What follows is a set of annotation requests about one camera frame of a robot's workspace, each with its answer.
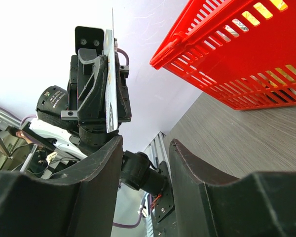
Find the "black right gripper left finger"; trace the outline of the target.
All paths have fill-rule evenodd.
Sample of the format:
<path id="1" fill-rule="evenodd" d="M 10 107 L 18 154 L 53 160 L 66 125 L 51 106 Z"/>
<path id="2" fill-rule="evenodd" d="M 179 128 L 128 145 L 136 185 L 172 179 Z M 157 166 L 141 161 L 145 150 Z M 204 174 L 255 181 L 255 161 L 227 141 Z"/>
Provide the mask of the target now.
<path id="1" fill-rule="evenodd" d="M 46 180 L 0 171 L 0 237 L 109 237 L 122 145 L 116 136 Z"/>

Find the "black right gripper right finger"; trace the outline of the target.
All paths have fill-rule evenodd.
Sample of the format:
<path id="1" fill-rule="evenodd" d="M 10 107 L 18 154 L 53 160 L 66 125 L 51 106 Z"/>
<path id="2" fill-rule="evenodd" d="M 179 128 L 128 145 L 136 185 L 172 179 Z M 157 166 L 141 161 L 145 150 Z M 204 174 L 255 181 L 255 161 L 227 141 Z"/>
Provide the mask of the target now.
<path id="1" fill-rule="evenodd" d="M 181 237 L 296 237 L 296 172 L 229 175 L 179 140 L 169 147 Z"/>

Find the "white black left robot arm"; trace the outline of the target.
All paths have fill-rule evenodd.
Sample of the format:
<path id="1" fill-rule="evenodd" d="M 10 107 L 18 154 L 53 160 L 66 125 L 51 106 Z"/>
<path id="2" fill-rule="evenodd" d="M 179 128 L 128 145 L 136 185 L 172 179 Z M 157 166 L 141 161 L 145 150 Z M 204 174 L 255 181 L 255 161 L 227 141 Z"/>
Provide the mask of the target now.
<path id="1" fill-rule="evenodd" d="M 71 59 L 67 90 L 49 87 L 37 103 L 37 117 L 50 125 L 66 130 L 70 142 L 88 160 L 98 160 L 107 143 L 118 136 L 119 126 L 131 120 L 126 79 L 128 66 L 119 62 L 118 49 L 113 58 L 94 49 L 81 48 Z M 152 196 L 163 194 L 168 177 L 141 152 L 120 152 L 117 168 L 110 168 L 99 180 L 99 193 L 112 197 L 119 183 Z"/>

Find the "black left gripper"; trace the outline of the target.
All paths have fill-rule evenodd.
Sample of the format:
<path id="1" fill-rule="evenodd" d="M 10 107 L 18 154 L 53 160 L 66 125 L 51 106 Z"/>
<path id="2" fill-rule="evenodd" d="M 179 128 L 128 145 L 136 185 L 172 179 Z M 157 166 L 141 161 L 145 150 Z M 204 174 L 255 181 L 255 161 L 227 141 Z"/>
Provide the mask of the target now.
<path id="1" fill-rule="evenodd" d="M 132 113 L 126 79 L 129 66 L 121 65 L 115 53 L 116 99 L 118 123 L 130 122 Z M 79 123 L 106 122 L 105 93 L 108 76 L 106 55 L 98 55 L 94 49 L 81 48 L 71 57 L 68 82 L 68 108 L 61 112 L 61 119 Z"/>

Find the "white gold credit card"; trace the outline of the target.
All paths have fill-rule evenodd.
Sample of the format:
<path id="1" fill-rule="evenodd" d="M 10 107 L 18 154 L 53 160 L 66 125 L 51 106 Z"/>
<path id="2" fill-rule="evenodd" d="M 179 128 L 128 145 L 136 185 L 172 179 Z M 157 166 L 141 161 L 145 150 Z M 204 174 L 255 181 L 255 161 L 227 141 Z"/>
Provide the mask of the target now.
<path id="1" fill-rule="evenodd" d="M 106 130 L 107 133 L 118 129 L 117 111 L 117 88 L 116 88 L 116 66 L 115 66 L 115 39 L 113 8 L 111 9 L 109 28 L 106 29 L 104 38 L 104 54 L 108 60 L 107 84 L 105 90 L 105 109 L 106 109 Z"/>

